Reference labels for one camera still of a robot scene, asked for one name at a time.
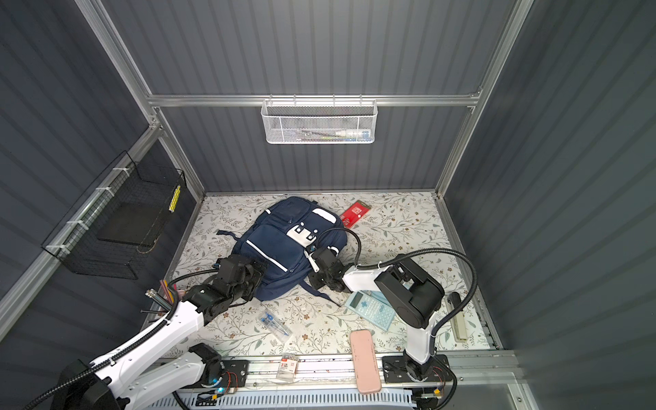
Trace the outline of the navy blue student backpack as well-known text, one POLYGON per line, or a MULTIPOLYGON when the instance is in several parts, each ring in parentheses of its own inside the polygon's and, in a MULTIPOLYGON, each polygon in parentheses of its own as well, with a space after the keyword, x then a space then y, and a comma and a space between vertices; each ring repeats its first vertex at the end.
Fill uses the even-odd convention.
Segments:
POLYGON ((335 213, 298 196, 265 209, 240 237, 229 231, 217 234, 236 240, 233 254, 266 263, 266 273, 255 293, 262 302, 281 297, 297 285, 328 300, 328 295, 310 285, 312 268, 303 250, 310 245, 334 247, 339 255, 348 242, 346 228, 335 213))

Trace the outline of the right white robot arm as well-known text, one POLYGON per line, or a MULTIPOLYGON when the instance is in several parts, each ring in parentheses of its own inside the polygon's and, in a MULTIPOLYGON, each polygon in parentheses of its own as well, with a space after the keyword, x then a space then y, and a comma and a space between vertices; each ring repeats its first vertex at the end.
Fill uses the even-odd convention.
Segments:
POLYGON ((430 248, 399 254, 391 261, 369 266, 345 265, 328 247, 310 245, 305 254, 312 267, 310 283, 319 289, 334 291, 377 291, 383 294, 396 315, 406 324, 406 369, 411 379, 424 381, 432 366, 435 313, 441 308, 444 288, 424 268, 413 261, 415 256, 442 253, 430 248))

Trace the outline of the clear plastic pen pack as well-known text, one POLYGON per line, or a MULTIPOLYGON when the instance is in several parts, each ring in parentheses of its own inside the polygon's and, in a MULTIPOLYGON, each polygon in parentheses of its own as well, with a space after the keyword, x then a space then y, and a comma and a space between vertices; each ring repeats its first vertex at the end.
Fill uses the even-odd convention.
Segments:
POLYGON ((285 322, 268 309, 260 314, 259 321, 280 343, 286 343, 292 336, 292 331, 286 326, 285 322))

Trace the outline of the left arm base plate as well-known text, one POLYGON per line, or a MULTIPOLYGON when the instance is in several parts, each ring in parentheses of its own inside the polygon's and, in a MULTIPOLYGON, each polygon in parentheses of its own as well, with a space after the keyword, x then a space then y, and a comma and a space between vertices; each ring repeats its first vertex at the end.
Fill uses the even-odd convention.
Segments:
POLYGON ((206 365, 201 379, 193 388, 228 388, 238 389, 245 386, 249 374, 248 360, 223 360, 206 365))

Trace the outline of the light blue calculator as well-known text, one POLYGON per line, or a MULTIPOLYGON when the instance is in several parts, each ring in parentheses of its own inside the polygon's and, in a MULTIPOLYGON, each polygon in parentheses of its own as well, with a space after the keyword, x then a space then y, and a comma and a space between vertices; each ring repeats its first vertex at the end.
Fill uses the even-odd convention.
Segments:
POLYGON ((345 306, 348 310, 383 331, 390 329, 396 317, 396 311, 380 291, 354 292, 346 301, 345 306))

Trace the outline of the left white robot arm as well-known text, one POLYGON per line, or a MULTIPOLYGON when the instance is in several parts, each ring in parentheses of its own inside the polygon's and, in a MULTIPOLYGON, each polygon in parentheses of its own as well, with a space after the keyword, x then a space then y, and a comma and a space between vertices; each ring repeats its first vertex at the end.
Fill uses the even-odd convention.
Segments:
POLYGON ((230 381, 220 354, 197 343, 181 357, 155 367, 176 344, 215 318, 249 302, 266 273, 266 263, 231 255, 206 271, 208 278, 176 297, 171 310, 120 347, 85 365, 77 361, 49 392, 53 409, 142 409, 184 387, 200 384, 225 391, 230 381))

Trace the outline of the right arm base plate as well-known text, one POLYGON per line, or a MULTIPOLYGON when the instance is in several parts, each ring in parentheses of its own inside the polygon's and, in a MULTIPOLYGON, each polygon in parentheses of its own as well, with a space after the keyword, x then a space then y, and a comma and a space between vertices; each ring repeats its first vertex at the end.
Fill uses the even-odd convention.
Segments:
POLYGON ((432 355, 428 362, 418 363, 408 355, 386 355, 381 359, 384 381, 388 384, 445 384, 455 378, 446 355, 432 355))

